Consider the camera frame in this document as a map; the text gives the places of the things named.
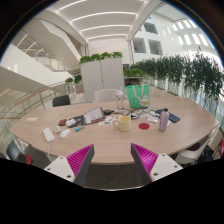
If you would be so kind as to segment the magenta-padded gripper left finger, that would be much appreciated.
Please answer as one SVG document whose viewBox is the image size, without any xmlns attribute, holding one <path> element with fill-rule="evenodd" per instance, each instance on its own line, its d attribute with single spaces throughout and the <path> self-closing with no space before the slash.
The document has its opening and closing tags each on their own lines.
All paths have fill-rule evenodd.
<svg viewBox="0 0 224 224">
<path fill-rule="evenodd" d="M 90 144 L 67 157 L 57 157 L 45 171 L 83 186 L 94 154 L 94 145 Z"/>
</svg>

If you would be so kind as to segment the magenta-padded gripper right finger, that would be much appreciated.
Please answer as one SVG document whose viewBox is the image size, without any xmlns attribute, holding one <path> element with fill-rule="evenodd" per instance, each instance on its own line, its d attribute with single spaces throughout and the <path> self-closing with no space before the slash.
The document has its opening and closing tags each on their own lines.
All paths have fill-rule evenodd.
<svg viewBox="0 0 224 224">
<path fill-rule="evenodd" d="M 144 184 L 149 184 L 182 169 L 167 154 L 156 154 L 134 143 L 131 144 L 131 155 Z"/>
</svg>

